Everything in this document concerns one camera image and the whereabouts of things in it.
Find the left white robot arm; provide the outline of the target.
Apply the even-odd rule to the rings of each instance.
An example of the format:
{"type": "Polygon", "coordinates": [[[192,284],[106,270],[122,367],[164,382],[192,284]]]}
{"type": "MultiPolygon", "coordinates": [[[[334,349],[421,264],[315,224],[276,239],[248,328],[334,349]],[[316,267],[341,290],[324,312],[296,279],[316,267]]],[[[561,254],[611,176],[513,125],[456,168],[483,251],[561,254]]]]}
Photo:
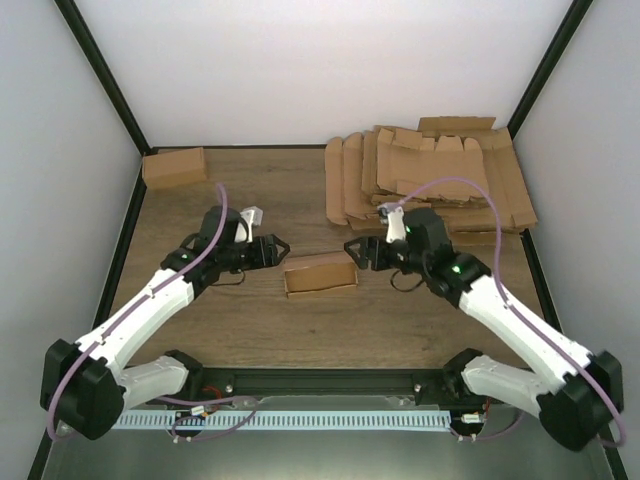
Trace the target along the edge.
{"type": "Polygon", "coordinates": [[[147,285],[103,324],[73,343],[59,339],[45,354],[40,405],[47,430],[61,421],[87,439],[107,433],[122,413],[158,398],[196,402],[203,366],[179,350],[135,367],[134,354],[171,317],[224,273],[245,275],[279,265],[290,251],[274,234],[256,235],[263,212],[214,206],[200,229],[161,262],[147,285]]]}

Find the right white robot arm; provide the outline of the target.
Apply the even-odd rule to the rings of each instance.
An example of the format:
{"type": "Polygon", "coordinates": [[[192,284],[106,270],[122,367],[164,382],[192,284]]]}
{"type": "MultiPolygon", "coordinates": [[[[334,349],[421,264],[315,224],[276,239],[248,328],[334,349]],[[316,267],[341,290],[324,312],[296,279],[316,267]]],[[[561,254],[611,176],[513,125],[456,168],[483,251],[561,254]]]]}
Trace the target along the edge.
{"type": "Polygon", "coordinates": [[[385,234],[345,243],[355,264],[419,275],[434,295],[492,331],[527,365],[511,367],[467,349],[444,368],[451,400],[465,403],[477,395],[510,404],[537,418],[552,439],[574,452],[622,412],[622,366],[610,352],[591,352],[524,306],[496,270],[454,248],[432,209],[381,207],[380,216],[385,234]]]}

